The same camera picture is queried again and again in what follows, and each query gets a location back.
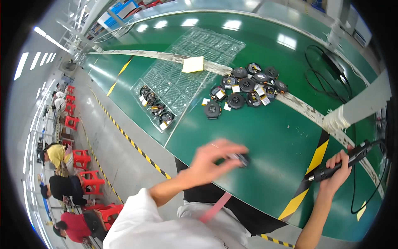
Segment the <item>yellow sticky note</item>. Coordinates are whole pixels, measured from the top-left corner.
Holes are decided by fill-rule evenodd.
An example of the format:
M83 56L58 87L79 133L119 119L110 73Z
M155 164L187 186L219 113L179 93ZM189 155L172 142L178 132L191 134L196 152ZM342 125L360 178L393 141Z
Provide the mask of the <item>yellow sticky note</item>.
M364 208L362 208L362 209L357 213L357 221L359 221L359 219L361 218L361 216L363 215L363 213L365 212L365 210L366 210L366 206L365 206Z
M184 59L184 65L182 66L181 72L192 73L197 71L203 71L203 60L203 56Z

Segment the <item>red shirt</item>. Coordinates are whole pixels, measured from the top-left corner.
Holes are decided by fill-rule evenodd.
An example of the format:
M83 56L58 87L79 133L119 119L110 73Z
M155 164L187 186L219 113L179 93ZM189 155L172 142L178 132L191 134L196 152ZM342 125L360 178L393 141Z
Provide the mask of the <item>red shirt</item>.
M66 212L61 215L61 220L68 226L68 229L66 229L65 232L70 240L77 243L82 243L84 237L91 235L91 231L88 228L82 214L72 214Z

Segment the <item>yellow shirt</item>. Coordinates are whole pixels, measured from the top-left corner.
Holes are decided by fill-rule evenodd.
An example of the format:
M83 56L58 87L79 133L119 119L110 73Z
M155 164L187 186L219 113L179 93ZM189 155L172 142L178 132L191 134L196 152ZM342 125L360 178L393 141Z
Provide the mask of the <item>yellow shirt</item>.
M65 146L61 144L52 145L47 150L47 155L49 156L50 161L55 165L56 168L59 168L61 165L61 161L66 163L70 159L70 154L64 158L65 155Z

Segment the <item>black shirt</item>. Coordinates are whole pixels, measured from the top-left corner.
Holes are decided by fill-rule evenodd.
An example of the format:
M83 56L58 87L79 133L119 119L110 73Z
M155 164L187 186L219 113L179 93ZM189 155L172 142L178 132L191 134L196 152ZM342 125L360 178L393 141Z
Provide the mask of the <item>black shirt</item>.
M49 179L50 191L55 199L63 201L63 196L72 196L74 193L72 181L69 177L52 176Z

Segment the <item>pink lanyard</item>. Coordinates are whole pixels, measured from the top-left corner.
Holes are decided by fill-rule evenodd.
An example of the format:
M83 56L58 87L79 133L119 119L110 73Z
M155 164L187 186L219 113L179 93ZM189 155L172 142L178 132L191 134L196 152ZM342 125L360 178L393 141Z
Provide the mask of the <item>pink lanyard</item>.
M231 194L225 192L223 196L213 205L205 214L199 217L199 220L203 223L208 222L211 220L219 211L220 209L227 203L227 201L231 198Z

